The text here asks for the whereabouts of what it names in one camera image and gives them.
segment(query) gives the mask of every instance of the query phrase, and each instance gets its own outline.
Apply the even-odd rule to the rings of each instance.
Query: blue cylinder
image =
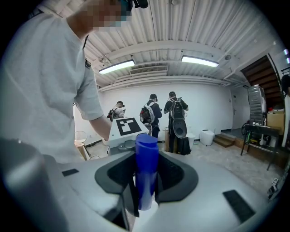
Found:
[[[136,138],[136,187],[139,195],[139,210],[151,208],[158,164],[157,139],[147,134]]]

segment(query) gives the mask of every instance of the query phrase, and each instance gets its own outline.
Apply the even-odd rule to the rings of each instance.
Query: fluorescent light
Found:
[[[134,66],[134,65],[135,65],[134,60],[127,60],[127,61],[124,61],[124,62],[121,62],[121,63],[118,63],[118,64],[114,64],[112,66],[103,68],[103,69],[101,69],[99,71],[99,73],[100,74],[106,74],[106,73],[113,72],[113,71],[121,69],[121,68],[131,67],[131,66]]]
[[[211,60],[206,60],[206,59],[201,59],[201,58],[197,58],[197,57],[191,57],[191,56],[182,56],[181,59],[182,62],[188,62],[188,63],[199,63],[199,64],[204,64],[204,65],[208,65],[211,67],[217,67],[218,63],[211,61]]]

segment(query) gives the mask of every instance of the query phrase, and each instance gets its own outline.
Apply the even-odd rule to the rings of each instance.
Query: brown step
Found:
[[[235,143],[234,138],[228,137],[226,135],[216,135],[213,141],[223,147],[230,147]]]
[[[218,139],[221,139],[221,140],[227,140],[229,142],[235,142],[235,138],[232,138],[230,136],[219,134],[219,135],[216,135],[215,137],[218,138]]]

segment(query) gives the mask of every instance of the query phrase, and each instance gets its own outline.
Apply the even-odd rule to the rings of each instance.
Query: striped shirt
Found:
[[[124,114],[124,111],[121,108],[119,108],[117,106],[114,106],[113,110],[116,113],[116,118],[123,118],[124,117],[125,114]]]

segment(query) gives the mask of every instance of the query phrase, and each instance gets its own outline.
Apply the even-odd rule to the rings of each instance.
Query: black shirt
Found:
[[[177,97],[173,97],[172,99],[174,101],[177,101]],[[180,103],[181,103],[182,108],[184,110],[188,108],[188,105],[182,99],[180,99]],[[164,107],[164,110],[165,111],[169,111],[169,109],[171,108],[172,104],[173,104],[173,102],[171,100],[169,100],[168,102],[166,102],[165,107]]]
[[[154,101],[152,100],[149,100],[147,102],[147,105],[150,105],[150,103],[152,103]],[[153,104],[151,106],[152,110],[153,110],[153,113],[154,113],[154,116],[155,116],[155,119],[154,119],[154,122],[151,123],[152,126],[158,126],[159,124],[159,118],[162,117],[162,113],[161,113],[161,110],[159,108],[159,105],[157,103]]]

